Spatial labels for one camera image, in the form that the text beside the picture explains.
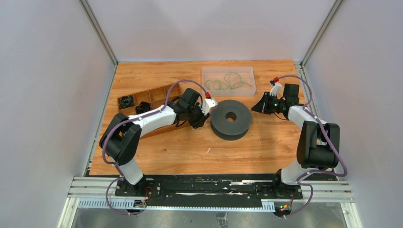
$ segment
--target wood grain surface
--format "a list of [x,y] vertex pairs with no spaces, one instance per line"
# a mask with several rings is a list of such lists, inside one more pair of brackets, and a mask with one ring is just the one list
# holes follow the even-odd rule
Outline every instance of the wood grain surface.
[[[118,97],[171,84],[180,79],[192,79],[201,83],[202,67],[215,66],[253,67],[257,88],[254,96],[215,97],[218,102],[226,99],[238,100],[249,109],[262,98],[265,91],[270,91],[271,79],[297,74],[292,60],[119,63],[100,136],[117,114]],[[300,84],[295,78],[282,79],[281,83]],[[193,83],[181,83],[182,91],[188,87],[201,93],[201,89]],[[299,96],[300,103],[304,103],[302,88]],[[263,173],[276,172],[288,166],[296,158],[300,134],[298,127],[275,115],[251,113],[252,124],[249,131],[239,140],[220,139],[212,132],[208,120],[204,127],[198,129],[185,127],[141,139],[135,159],[145,174]],[[117,174],[114,167],[103,162],[102,149],[99,146],[90,170],[90,175],[97,174]]]

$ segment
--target metal floor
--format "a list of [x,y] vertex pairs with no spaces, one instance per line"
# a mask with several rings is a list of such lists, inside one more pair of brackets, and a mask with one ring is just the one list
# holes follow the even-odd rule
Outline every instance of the metal floor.
[[[302,207],[294,202],[294,211]],[[137,216],[115,214],[109,209],[77,209],[74,228],[346,228],[340,203],[310,203],[286,220],[269,212],[214,212],[149,210]]]

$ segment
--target white panel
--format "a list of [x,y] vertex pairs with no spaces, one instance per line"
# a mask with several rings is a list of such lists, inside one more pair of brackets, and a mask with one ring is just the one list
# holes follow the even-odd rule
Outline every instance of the white panel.
[[56,227],[114,67],[77,0],[2,1],[0,227]]
[[301,60],[333,0],[90,0],[119,61]]
[[403,1],[347,0],[307,72],[366,228],[402,227]]

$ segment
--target clear plastic container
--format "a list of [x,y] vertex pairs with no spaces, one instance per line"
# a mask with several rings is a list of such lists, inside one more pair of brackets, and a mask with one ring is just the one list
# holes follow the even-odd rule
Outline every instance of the clear plastic container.
[[253,96],[256,92],[251,66],[203,67],[202,82],[211,96]]

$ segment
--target wooden organizer tray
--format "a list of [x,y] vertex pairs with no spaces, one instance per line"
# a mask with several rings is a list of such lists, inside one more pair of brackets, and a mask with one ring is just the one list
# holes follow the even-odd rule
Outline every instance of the wooden organizer tray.
[[[128,107],[128,108],[124,108],[124,109],[120,109],[120,99],[122,97],[119,97],[117,99],[117,111],[118,113],[123,113],[125,115],[136,115],[136,110],[135,107],[138,106],[142,101],[148,102],[151,104],[151,110],[158,108],[159,106],[163,105],[165,103],[165,99],[166,96],[168,94],[168,90],[169,88],[172,86],[173,84],[170,85],[164,85],[161,87],[157,87],[154,89],[149,89],[149,90],[144,90],[138,93],[134,93],[134,94],[129,94],[126,96],[133,96],[134,98],[134,105],[132,107]],[[171,94],[170,97],[168,98],[168,100],[172,100],[177,96],[182,96],[182,90],[181,90],[181,86],[179,84],[176,84],[172,90],[171,90]],[[147,134],[145,134],[142,138],[147,138],[153,135],[157,135],[157,134],[162,134],[165,132],[170,132],[173,131],[175,129],[180,129],[183,127],[187,127],[190,126],[189,122],[186,122],[184,125],[180,126],[180,127],[175,127],[175,125],[170,125],[170,126],[164,126],[164,127],[160,127],[152,132],[149,132]]]

